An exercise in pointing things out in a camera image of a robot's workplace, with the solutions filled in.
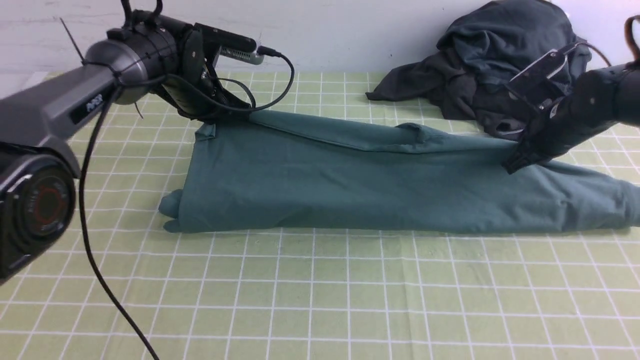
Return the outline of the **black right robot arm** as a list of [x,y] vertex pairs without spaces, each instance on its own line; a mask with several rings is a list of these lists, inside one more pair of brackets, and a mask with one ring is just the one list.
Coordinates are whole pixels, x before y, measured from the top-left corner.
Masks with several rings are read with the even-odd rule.
[[538,113],[502,167],[513,174],[561,157],[614,125],[639,127],[639,98],[638,62],[586,71],[570,94]]

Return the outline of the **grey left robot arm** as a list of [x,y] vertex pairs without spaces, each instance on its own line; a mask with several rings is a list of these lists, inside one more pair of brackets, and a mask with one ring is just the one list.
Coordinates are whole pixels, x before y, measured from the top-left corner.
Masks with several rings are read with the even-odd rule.
[[135,10],[94,43],[81,66],[1,100],[1,282],[45,253],[76,207],[81,166],[67,143],[109,105],[147,94],[188,119],[205,119],[224,100],[204,77],[219,55],[261,58],[252,38]]

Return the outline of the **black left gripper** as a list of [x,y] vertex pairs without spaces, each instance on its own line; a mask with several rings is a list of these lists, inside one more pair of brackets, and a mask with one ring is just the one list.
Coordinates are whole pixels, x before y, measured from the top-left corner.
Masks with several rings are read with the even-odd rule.
[[179,54],[176,73],[151,93],[166,101],[178,114],[204,123],[230,114],[253,110],[253,96],[246,102],[223,87],[215,65],[206,58],[201,32],[195,25],[165,25],[173,35]]

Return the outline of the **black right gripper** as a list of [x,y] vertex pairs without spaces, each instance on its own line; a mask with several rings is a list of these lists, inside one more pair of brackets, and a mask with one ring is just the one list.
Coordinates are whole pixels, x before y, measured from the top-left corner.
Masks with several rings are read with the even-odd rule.
[[595,137],[617,122],[615,102],[620,70],[591,70],[574,91],[542,114],[532,134],[525,135],[503,163],[508,174],[551,161]]

